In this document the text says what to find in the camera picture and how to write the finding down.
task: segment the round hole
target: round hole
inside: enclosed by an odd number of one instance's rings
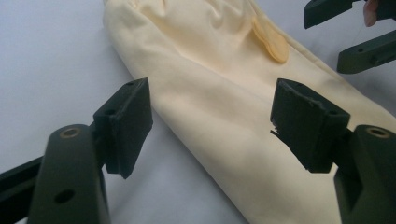
[[[379,128],[367,128],[366,129],[367,133],[378,137],[378,138],[389,138],[389,133],[385,130],[379,129]]]
[[[62,138],[72,138],[76,137],[79,134],[78,128],[69,128],[61,132],[60,136]]]
[[[116,113],[116,111],[113,110],[113,109],[109,109],[109,110],[105,111],[105,114],[106,114],[106,115],[113,115],[113,114],[115,114],[115,113]]]
[[[75,194],[76,193],[72,189],[66,189],[58,193],[55,196],[54,201],[56,203],[67,203],[75,196]]]

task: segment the cream cloth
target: cream cloth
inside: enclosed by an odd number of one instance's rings
[[[339,223],[332,175],[309,174],[270,134],[276,80],[344,108],[350,129],[396,132],[396,119],[261,13],[244,0],[108,0],[104,21],[131,74],[148,77],[156,111],[250,223]],[[285,63],[253,31],[258,16],[289,43]]]

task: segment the cloth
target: cloth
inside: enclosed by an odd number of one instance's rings
[[[332,175],[309,174],[270,134],[279,77],[345,109],[349,129],[396,132],[390,113],[280,31],[254,1],[107,0],[104,23],[131,74],[148,77],[155,110],[250,223],[340,222]],[[263,24],[271,27],[254,27]],[[257,30],[276,34],[265,45]],[[285,62],[271,51],[282,39]]]

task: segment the white surface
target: white surface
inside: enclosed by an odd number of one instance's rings
[[[289,35],[335,68],[338,52],[394,29],[365,28],[362,3],[304,29],[308,1],[258,1]],[[103,4],[88,1],[0,2],[0,172],[44,153],[49,135],[92,114],[132,80],[106,36]],[[347,76],[396,115],[395,62]],[[112,223],[246,223],[190,152],[154,113],[154,127],[124,181],[106,175]]]

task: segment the yellow fabric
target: yellow fabric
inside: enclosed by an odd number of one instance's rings
[[[309,174],[270,134],[276,80],[344,108],[350,129],[396,132],[396,120],[262,16],[289,43],[289,58],[273,60],[251,3],[108,0],[104,21],[131,74],[148,77],[156,111],[250,223],[339,223],[332,176]]]

